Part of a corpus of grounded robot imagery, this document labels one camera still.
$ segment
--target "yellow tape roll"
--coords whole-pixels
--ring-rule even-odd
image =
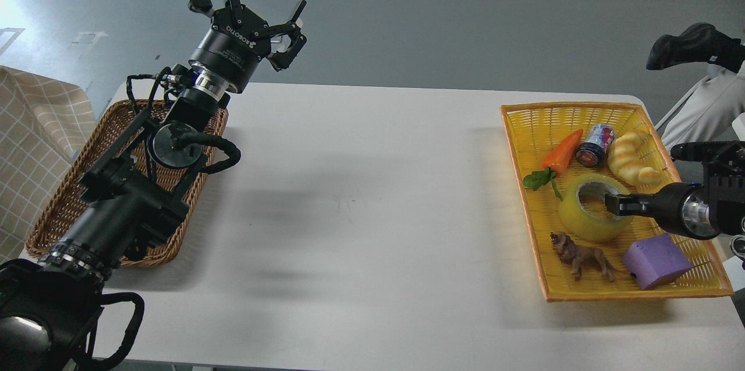
[[[564,193],[564,201],[559,202],[562,224],[578,238],[587,241],[603,243],[613,240],[632,218],[607,212],[606,193],[618,195],[629,191],[614,178],[601,174],[584,174],[575,178]]]

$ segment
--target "brown wicker basket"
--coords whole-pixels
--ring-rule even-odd
[[[139,108],[144,108],[147,105],[147,100],[137,100]],[[156,119],[163,119],[165,114],[168,112],[168,107],[162,100],[158,100],[152,107],[152,117]],[[131,103],[128,100],[122,100],[120,102],[111,105],[101,117],[98,125],[93,130],[93,134],[88,138],[88,142],[83,146],[83,150],[79,156],[75,159],[74,164],[67,172],[59,185],[58,190],[54,193],[51,201],[47,204],[47,207],[42,212],[41,217],[37,220],[34,225],[34,229],[31,231],[29,237],[26,239],[26,249],[32,257],[41,257],[48,252],[48,249],[56,243],[59,238],[64,236],[70,226],[77,220],[77,218],[85,211],[88,207],[85,202],[80,200],[80,193],[83,191],[83,187],[78,185],[77,180],[86,170],[88,170],[93,163],[101,156],[101,154],[108,149],[114,140],[122,134],[122,131],[132,122],[134,119],[134,112],[132,111]],[[227,122],[228,114],[227,111],[220,110],[215,116],[210,119],[210,123],[207,125],[205,132],[213,135],[222,135],[225,130],[225,124]],[[215,156],[215,149],[213,147],[206,147],[205,153],[208,156],[207,164],[212,163]],[[144,163],[144,146],[141,144],[137,149],[133,151],[133,155],[137,158],[137,168],[144,172],[146,170],[146,164]],[[178,180],[181,179],[186,170],[173,170],[167,169],[162,166],[157,167],[157,183],[165,189],[171,190],[175,187]],[[184,222],[178,227],[176,232],[168,239],[166,244],[156,247],[155,249],[147,249],[147,254],[142,260],[133,262],[125,257],[122,259],[123,267],[153,267],[160,264],[165,264],[173,260],[178,254],[178,251],[183,243],[184,233],[187,225],[189,225],[189,219],[191,219],[191,213],[194,211],[194,206],[197,203],[199,194],[202,191],[204,182],[207,179],[206,174],[200,174],[197,180],[192,183],[189,192],[184,197],[183,201],[189,204],[189,213],[186,216]]]

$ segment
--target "orange carrot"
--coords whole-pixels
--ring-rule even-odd
[[[550,168],[556,172],[557,176],[560,176],[566,172],[569,167],[569,161],[574,156],[574,151],[577,150],[577,146],[580,145],[582,139],[582,133],[584,130],[578,129],[572,132],[569,137],[566,137],[559,143],[551,153],[543,159],[541,163],[541,169]]]

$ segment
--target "beige tablecloth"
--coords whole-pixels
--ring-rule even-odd
[[[94,126],[80,87],[0,66],[0,262],[20,253]]]

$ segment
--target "soda can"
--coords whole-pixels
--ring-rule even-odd
[[[577,161],[585,167],[595,167],[606,157],[608,147],[615,140],[615,130],[604,123],[599,123],[590,128],[585,141],[577,148],[574,154]]]

